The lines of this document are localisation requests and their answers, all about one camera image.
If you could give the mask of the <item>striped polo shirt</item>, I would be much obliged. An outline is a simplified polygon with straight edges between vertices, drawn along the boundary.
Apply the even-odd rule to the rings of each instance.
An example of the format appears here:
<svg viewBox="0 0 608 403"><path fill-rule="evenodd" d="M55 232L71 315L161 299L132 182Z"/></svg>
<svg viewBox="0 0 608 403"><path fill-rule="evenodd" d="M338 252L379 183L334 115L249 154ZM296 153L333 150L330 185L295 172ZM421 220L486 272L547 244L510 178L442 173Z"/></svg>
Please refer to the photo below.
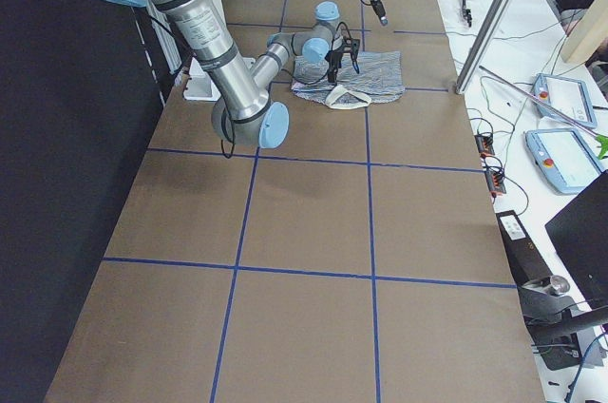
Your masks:
<svg viewBox="0 0 608 403"><path fill-rule="evenodd" d="M291 91L301 99L336 110L391 103L406 90L401 61L400 51L362 51L358 54L359 71L356 71L351 57L345 54L342 68L332 83L326 73L327 62L313 64L298 56L295 58Z"/></svg>

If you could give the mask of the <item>thin metal rod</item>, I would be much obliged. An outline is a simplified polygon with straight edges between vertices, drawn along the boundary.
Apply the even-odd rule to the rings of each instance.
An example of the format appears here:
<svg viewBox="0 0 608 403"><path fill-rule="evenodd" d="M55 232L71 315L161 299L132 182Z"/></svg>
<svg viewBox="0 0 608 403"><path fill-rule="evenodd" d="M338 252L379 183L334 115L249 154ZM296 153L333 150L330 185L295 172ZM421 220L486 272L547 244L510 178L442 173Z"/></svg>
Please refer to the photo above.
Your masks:
<svg viewBox="0 0 608 403"><path fill-rule="evenodd" d="M529 98L537 106L546 108L549 112L551 112L552 114L558 116L559 118L561 118L566 123L568 123L570 125L573 125L573 126L579 128L579 129L581 129L583 132L586 132L587 134L589 134L590 136L592 136L594 138L594 140L599 143L599 154L598 154L598 157L600 159L603 159L607 155L607 137L605 135L599 134L595 130L590 129L588 127L585 127L583 124L581 124L577 120L569 117L568 115L564 114L563 112L559 111L558 109L552 107L548 102L546 102L544 100L541 100L539 97L535 96L534 94L521 89L517 85L509 82L508 80L506 80L505 78L501 77L497 73L489 70L488 68L483 67L483 66L479 66L479 69L481 71L489 74L495 80L498 80L499 82L501 82L501 83L503 83L503 84L505 84L507 86L510 86L510 87L514 88L516 91L518 91L519 93L521 93L524 96L526 96L527 98Z"/></svg>

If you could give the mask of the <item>orange black usb hub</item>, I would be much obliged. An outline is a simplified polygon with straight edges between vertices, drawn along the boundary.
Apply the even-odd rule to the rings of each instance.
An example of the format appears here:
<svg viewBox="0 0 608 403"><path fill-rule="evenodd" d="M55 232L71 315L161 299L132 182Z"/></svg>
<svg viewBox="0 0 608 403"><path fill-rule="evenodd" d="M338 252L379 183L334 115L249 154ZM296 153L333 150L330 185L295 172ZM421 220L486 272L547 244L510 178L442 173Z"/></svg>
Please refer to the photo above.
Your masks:
<svg viewBox="0 0 608 403"><path fill-rule="evenodd" d="M474 135L475 143L481 158L494 156L495 151L493 147L494 137L491 132L477 133Z"/></svg>

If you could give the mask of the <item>wooden beam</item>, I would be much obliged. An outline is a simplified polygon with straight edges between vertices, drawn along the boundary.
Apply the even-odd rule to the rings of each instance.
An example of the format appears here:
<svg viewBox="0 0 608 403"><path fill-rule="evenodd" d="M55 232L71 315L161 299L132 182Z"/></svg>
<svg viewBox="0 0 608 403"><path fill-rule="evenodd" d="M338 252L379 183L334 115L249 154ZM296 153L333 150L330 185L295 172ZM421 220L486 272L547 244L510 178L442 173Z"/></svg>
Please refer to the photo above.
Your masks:
<svg viewBox="0 0 608 403"><path fill-rule="evenodd" d="M587 61L607 39L607 0L578 0L587 11L571 29L561 50L566 63Z"/></svg>

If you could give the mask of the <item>upper teach pendant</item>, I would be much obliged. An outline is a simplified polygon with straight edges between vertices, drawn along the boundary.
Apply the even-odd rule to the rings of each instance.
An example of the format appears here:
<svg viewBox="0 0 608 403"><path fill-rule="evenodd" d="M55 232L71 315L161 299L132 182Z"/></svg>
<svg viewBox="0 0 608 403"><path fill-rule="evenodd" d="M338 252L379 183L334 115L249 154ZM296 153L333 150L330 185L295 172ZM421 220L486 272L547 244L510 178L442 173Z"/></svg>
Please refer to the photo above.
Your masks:
<svg viewBox="0 0 608 403"><path fill-rule="evenodd" d="M533 84L533 93L585 127L597 127L590 94L582 80L540 73Z"/></svg>

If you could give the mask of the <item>teach pendant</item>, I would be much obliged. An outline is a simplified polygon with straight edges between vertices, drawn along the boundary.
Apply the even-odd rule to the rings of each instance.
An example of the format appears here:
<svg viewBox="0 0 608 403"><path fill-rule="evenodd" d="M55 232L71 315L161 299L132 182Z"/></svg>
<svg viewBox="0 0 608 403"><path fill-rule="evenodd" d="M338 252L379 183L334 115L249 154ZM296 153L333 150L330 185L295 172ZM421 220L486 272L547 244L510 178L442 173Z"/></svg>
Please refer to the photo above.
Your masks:
<svg viewBox="0 0 608 403"><path fill-rule="evenodd" d="M578 194L603 167L575 128L529 130L525 144L547 182L565 195Z"/></svg>
<svg viewBox="0 0 608 403"><path fill-rule="evenodd" d="M582 80L540 73L533 84L533 93L585 127L597 127L590 94Z"/></svg>

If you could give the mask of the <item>lower teach pendant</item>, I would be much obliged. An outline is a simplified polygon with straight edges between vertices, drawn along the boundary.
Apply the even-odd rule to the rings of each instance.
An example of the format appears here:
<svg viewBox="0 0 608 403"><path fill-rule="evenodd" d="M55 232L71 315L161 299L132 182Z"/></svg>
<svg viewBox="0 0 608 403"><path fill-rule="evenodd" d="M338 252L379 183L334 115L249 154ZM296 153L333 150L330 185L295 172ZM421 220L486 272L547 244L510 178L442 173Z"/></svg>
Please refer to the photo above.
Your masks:
<svg viewBox="0 0 608 403"><path fill-rule="evenodd" d="M603 167L575 128L529 130L525 144L547 182L565 195L578 194Z"/></svg>

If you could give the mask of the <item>black rectangular box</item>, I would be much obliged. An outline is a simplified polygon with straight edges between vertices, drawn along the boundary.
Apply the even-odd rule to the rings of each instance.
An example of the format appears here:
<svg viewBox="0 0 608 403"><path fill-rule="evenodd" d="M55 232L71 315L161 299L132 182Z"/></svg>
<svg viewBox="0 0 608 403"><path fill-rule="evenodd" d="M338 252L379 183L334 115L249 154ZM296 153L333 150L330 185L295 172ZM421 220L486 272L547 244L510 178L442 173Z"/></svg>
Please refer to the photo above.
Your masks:
<svg viewBox="0 0 608 403"><path fill-rule="evenodd" d="M552 272L513 210L496 214L510 271L515 283L549 277Z"/></svg>

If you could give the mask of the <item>black monitor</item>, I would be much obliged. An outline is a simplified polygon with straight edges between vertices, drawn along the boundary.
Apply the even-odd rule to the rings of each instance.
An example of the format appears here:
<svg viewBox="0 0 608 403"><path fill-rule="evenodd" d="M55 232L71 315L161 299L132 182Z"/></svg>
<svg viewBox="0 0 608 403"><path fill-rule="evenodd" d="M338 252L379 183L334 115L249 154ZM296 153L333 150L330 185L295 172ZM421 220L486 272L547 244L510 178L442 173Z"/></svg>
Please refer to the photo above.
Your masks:
<svg viewBox="0 0 608 403"><path fill-rule="evenodd" d="M585 299L607 300L607 173L599 175L545 229Z"/></svg>

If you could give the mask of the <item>aluminium frame post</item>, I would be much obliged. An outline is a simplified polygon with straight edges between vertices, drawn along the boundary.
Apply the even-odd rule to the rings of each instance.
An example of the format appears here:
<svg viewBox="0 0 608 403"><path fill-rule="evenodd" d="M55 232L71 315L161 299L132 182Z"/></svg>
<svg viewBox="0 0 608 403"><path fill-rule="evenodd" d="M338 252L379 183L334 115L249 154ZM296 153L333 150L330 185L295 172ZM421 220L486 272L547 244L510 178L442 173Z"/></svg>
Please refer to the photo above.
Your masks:
<svg viewBox="0 0 608 403"><path fill-rule="evenodd" d="M455 83L457 94L464 94L475 70L480 65L511 0L493 0L478 35L469 50L464 66Z"/></svg>

